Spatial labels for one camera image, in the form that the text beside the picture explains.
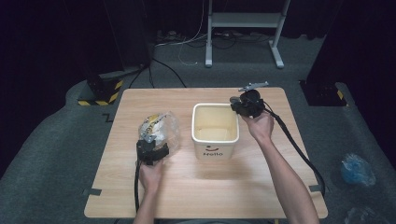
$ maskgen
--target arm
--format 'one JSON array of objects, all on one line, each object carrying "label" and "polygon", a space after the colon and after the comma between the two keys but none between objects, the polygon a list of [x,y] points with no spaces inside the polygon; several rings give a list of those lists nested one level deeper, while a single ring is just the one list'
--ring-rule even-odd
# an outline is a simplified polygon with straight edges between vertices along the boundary
[{"label": "arm", "polygon": [[290,223],[319,223],[317,210],[303,181],[272,142],[274,118],[264,112],[255,119],[242,119],[262,150],[274,181],[277,198]]},{"label": "arm", "polygon": [[142,164],[140,167],[140,182],[145,188],[143,201],[134,218],[134,224],[154,223],[155,207],[157,203],[158,187],[162,179],[163,161],[157,162],[155,166]]}]

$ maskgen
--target white bucket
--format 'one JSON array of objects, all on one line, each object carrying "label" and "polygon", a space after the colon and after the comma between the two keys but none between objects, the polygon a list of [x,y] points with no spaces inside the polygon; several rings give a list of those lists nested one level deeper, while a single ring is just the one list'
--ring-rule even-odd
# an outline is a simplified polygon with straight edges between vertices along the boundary
[{"label": "white bucket", "polygon": [[228,160],[239,139],[239,124],[230,104],[198,104],[192,112],[192,141],[199,160]]}]

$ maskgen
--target plastic bag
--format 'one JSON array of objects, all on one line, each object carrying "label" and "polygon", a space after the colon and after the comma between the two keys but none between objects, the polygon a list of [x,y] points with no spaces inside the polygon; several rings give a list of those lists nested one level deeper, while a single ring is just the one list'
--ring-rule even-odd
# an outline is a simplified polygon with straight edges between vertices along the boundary
[{"label": "plastic bag", "polygon": [[389,222],[376,214],[373,209],[369,207],[352,208],[347,212],[347,217],[344,220],[345,224],[389,224]]},{"label": "plastic bag", "polygon": [[375,175],[371,165],[353,153],[346,154],[341,174],[348,184],[363,184],[366,187],[375,184]]},{"label": "plastic bag", "polygon": [[155,140],[155,148],[159,149],[166,143],[169,147],[170,157],[178,150],[179,129],[175,115],[168,111],[147,117],[139,127],[139,138],[148,141]]}]

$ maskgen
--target human hand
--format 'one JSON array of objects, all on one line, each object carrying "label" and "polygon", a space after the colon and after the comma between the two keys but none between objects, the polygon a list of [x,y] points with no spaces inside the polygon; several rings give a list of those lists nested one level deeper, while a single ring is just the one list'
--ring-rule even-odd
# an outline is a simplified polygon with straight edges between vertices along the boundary
[{"label": "human hand", "polygon": [[245,116],[241,116],[241,118],[247,123],[248,130],[256,141],[271,139],[274,129],[274,118],[268,112],[263,111],[254,119]]},{"label": "human hand", "polygon": [[158,161],[155,165],[140,166],[139,179],[146,192],[156,193],[163,177],[163,160]]}]

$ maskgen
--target gray floor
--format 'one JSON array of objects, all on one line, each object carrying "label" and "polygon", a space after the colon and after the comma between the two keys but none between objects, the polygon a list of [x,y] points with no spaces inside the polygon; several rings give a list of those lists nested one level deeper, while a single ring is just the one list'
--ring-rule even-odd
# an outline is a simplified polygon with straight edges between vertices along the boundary
[{"label": "gray floor", "polygon": [[[285,90],[293,115],[311,161],[324,177],[328,191],[325,202],[329,215],[321,223],[396,223],[396,173],[368,130],[359,109],[354,105],[347,86],[337,87],[348,106],[309,106],[299,86],[315,60],[322,39],[281,38],[279,51],[285,63],[277,69],[266,42],[237,43],[230,49],[214,49],[213,67],[205,68],[205,49],[187,45],[162,46],[154,58],[176,70],[189,88],[235,87],[249,82],[268,81],[270,86]],[[217,46],[230,42],[216,40]],[[122,73],[105,74],[113,77]],[[183,88],[168,68],[152,63],[155,88]],[[135,76],[124,79],[121,92]],[[111,122],[120,97],[114,105],[79,106],[77,98],[84,87],[78,83],[65,96],[67,103],[49,116],[32,132],[20,153],[0,181],[0,223],[114,223],[114,218],[87,218],[84,207],[89,189],[101,159]],[[132,88],[152,88],[149,71],[144,71]],[[371,187],[348,184],[341,176],[342,160],[354,153],[366,160],[375,175]],[[368,208],[377,221],[353,222],[348,212]],[[121,219],[118,223],[130,223]],[[161,220],[161,223],[274,223],[273,220]]]}]

